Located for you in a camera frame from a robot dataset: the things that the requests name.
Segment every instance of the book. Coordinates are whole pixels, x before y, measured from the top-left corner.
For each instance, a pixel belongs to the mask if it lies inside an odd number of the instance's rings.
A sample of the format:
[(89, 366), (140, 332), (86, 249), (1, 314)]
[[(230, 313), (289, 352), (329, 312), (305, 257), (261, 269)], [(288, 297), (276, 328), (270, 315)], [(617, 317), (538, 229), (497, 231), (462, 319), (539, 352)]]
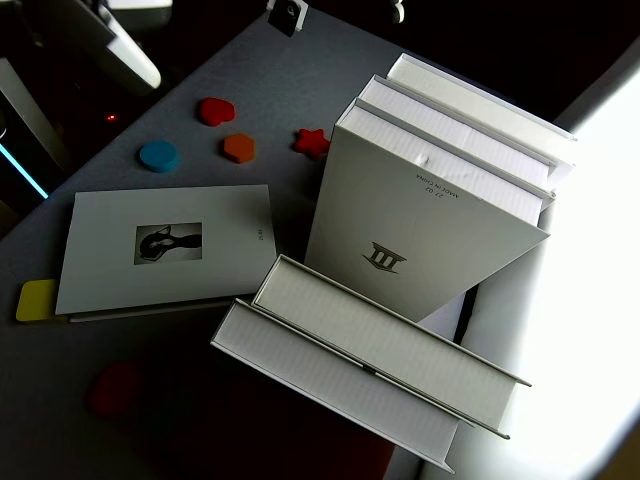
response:
[(277, 382), (439, 466), (459, 419), (365, 371), (285, 323), (236, 302), (211, 344)]
[(496, 132), (514, 148), (547, 162), (547, 188), (554, 189), (573, 169), (576, 138), (561, 128), (425, 62), (402, 54), (387, 78)]
[(432, 138), (458, 149), (465, 159), (532, 193), (546, 191), (549, 165), (503, 143), (504, 139), (486, 134), (464, 123), (465, 118), (445, 106), (377, 75), (367, 83), (358, 98), (395, 118), (419, 128)]
[(253, 294), (275, 258), (266, 185), (77, 193), (56, 314)]
[(548, 237), (542, 198), (368, 109), (334, 127), (306, 265), (419, 321)]
[(504, 438), (516, 384), (472, 352), (280, 256), (252, 306), (417, 395)]

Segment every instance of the blue circle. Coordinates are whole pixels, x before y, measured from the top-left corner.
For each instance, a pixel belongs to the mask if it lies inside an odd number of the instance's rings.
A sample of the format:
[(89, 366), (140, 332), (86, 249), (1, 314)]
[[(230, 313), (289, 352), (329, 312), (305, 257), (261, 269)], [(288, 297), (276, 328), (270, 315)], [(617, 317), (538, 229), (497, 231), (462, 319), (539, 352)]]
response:
[(145, 167), (156, 173), (169, 172), (180, 163), (178, 150), (168, 142), (149, 142), (140, 149), (138, 156)]

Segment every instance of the gray tabletop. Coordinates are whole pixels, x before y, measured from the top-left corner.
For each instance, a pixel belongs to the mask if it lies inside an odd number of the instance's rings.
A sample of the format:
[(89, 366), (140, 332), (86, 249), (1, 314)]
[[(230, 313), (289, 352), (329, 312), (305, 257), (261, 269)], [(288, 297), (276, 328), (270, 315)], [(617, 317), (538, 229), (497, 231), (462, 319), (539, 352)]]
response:
[[(266, 183), (278, 251), (302, 259), (322, 165), (291, 150), (294, 132), (323, 128), (372, 74), (385, 74), (401, 49), (310, 11), (288, 38), (263, 17), (123, 132), (0, 243), (0, 478), (154, 478), (112, 426), (86, 412), (92, 378), (110, 362), (189, 330), (171, 315), (79, 325), (20, 325), (20, 286), (60, 274), (74, 193), (78, 191)], [(236, 107), (217, 128), (194, 115), (206, 96)], [(218, 154), (225, 136), (243, 132), (257, 158), (236, 165)], [(155, 174), (136, 162), (145, 142), (175, 144), (182, 164)], [(204, 328), (207, 342), (215, 328)]]

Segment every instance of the hexagon-shaped block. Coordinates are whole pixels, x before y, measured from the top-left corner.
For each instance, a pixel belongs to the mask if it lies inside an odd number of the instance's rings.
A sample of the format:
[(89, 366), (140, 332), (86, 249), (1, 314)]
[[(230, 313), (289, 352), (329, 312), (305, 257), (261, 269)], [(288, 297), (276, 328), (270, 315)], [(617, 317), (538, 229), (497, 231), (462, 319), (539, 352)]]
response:
[(246, 163), (256, 156), (256, 142), (244, 133), (224, 139), (224, 153), (236, 163)]

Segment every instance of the blue light strip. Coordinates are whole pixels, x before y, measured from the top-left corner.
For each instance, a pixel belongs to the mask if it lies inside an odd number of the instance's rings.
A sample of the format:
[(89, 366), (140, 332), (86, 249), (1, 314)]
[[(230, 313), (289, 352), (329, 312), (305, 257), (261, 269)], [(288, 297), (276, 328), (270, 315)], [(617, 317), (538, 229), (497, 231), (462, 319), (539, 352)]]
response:
[(31, 186), (35, 188), (40, 195), (42, 195), (42, 198), (44, 199), (49, 198), (49, 195), (47, 195), (47, 192), (45, 192), (44, 190), (42, 190), (42, 188), (40, 188), (40, 185), (38, 185), (36, 181), (33, 178), (31, 178), (31, 175), (29, 175), (27, 171), (24, 168), (22, 168), (22, 165), (20, 165), (18, 161), (15, 158), (13, 158), (13, 155), (11, 155), (9, 151), (6, 148), (4, 148), (4, 145), (2, 145), (1, 143), (0, 143), (0, 153), (2, 153), (7, 158), (7, 160), (9, 160), (9, 163), (11, 163), (11, 165), (13, 165), (13, 167), (16, 170), (18, 170), (18, 172), (20, 172), (20, 175), (22, 175), (26, 181), (29, 182)]

